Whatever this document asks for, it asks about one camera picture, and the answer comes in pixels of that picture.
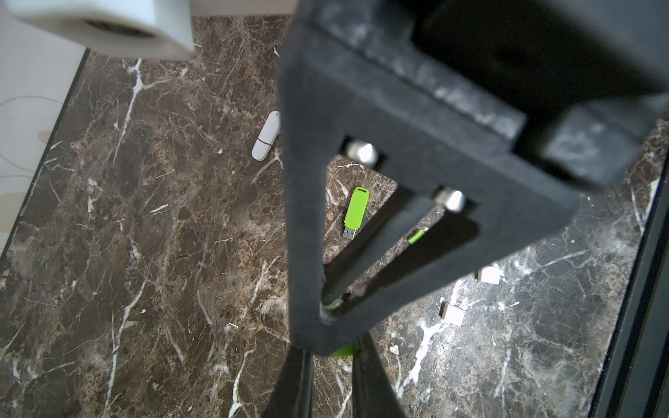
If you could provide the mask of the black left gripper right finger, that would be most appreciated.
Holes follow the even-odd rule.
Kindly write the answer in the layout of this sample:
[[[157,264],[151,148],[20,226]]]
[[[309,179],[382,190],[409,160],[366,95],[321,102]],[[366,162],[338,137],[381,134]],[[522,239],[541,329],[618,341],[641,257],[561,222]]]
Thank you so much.
[[[406,417],[390,384],[376,345],[369,333],[354,343],[353,355],[353,417]]]

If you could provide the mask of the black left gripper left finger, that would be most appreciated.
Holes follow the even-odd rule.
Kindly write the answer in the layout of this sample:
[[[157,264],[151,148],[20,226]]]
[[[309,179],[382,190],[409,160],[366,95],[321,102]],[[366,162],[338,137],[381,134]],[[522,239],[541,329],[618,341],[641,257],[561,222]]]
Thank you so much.
[[[311,353],[291,347],[261,417],[311,417],[313,379]]]

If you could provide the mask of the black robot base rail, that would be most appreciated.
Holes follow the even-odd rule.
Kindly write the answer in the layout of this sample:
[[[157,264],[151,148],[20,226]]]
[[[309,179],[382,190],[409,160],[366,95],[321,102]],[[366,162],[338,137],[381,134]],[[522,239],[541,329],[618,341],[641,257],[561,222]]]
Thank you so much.
[[[667,163],[588,416],[668,416]]]

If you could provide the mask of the green usb drive capped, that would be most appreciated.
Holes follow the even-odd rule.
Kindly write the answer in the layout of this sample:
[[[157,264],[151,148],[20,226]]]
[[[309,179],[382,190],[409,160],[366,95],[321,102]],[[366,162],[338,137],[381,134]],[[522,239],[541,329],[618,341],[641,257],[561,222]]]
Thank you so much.
[[[425,233],[427,233],[428,231],[429,230],[426,227],[416,228],[416,230],[413,233],[411,233],[411,235],[409,235],[409,238],[407,238],[407,242],[409,243],[409,245],[414,245],[416,242],[418,242],[418,240],[423,238]]]

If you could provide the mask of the white rounded usb drive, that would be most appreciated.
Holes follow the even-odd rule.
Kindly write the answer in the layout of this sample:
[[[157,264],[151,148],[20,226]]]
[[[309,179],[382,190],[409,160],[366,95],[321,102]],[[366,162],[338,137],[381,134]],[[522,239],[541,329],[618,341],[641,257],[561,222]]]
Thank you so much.
[[[251,151],[252,158],[263,161],[267,158],[276,139],[280,135],[280,113],[272,111],[258,134]]]

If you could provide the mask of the green usb cap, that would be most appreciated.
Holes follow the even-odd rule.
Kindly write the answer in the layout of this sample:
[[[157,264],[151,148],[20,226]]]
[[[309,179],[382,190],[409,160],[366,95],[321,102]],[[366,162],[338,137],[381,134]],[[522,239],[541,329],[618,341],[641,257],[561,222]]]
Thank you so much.
[[[334,353],[329,355],[329,358],[341,359],[341,358],[352,357],[354,355],[355,355],[355,343],[352,342],[352,343],[348,343],[346,346],[336,350]]]

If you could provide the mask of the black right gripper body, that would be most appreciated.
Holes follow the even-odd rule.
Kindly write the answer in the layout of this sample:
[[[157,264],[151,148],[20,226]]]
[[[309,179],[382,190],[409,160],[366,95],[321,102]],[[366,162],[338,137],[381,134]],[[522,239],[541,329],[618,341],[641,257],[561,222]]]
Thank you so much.
[[[665,1],[301,2],[280,65],[292,343],[330,355],[557,233],[667,106]],[[399,188],[325,262],[327,168],[355,140]]]

